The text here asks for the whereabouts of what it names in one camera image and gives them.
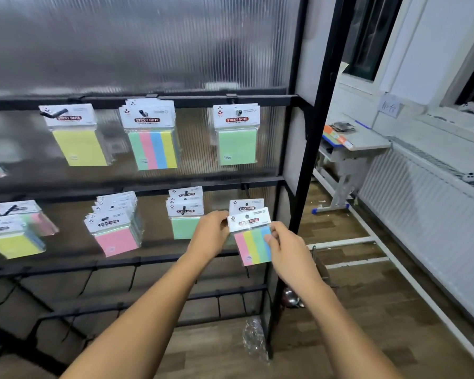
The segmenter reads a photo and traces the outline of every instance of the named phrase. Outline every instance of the forearm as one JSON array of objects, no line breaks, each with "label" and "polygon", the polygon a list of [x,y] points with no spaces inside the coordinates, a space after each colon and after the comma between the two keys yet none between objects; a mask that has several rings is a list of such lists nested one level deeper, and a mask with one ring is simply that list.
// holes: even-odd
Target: forearm
[{"label": "forearm", "polygon": [[151,378],[190,290],[207,263],[194,250],[188,250],[72,363],[62,378]]},{"label": "forearm", "polygon": [[305,303],[322,332],[332,367],[341,379],[398,379],[402,375],[349,316],[321,280],[305,294]]}]

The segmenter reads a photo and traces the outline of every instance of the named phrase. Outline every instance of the hand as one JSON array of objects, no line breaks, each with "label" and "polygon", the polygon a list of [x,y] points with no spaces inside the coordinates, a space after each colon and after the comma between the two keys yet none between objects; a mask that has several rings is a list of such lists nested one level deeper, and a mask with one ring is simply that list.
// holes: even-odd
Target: hand
[{"label": "hand", "polygon": [[187,251],[209,263],[219,254],[230,233],[226,222],[228,215],[227,210],[213,211],[200,218]]},{"label": "hand", "polygon": [[326,286],[319,275],[304,240],[282,222],[272,222],[272,235],[264,239],[270,246],[272,265],[279,277],[304,301],[316,288]]}]

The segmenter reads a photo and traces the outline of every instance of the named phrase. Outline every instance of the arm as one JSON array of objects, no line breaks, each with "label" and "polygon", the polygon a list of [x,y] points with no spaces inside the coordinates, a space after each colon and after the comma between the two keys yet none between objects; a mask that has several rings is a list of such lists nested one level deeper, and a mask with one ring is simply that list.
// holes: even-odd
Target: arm
[{"label": "arm", "polygon": [[281,222],[273,222],[271,229],[272,236],[266,235],[265,240],[270,246],[274,269],[316,319],[337,377],[402,378],[323,282],[304,240]]},{"label": "arm", "polygon": [[186,253],[61,378],[152,378],[195,280],[223,248],[228,237],[227,216],[228,211],[203,216]]}]

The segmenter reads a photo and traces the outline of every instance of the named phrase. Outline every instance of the sticky note label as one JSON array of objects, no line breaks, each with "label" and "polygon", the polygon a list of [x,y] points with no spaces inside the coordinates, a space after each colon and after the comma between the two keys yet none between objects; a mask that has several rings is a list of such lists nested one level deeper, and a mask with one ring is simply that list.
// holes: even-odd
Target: sticky note label
[{"label": "sticky note label", "polygon": [[259,227],[234,234],[244,266],[270,262],[270,247],[263,237],[270,234],[270,227]]}]

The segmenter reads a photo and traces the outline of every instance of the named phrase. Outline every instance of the yellow sticky note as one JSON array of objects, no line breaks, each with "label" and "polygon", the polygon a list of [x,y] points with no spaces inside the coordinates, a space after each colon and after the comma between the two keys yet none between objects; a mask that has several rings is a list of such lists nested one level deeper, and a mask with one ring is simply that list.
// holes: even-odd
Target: yellow sticky note
[{"label": "yellow sticky note", "polygon": [[53,135],[70,166],[107,166],[94,130],[54,130]]},{"label": "yellow sticky note", "polygon": [[24,234],[0,237],[0,254],[7,259],[40,254],[43,251]]}]

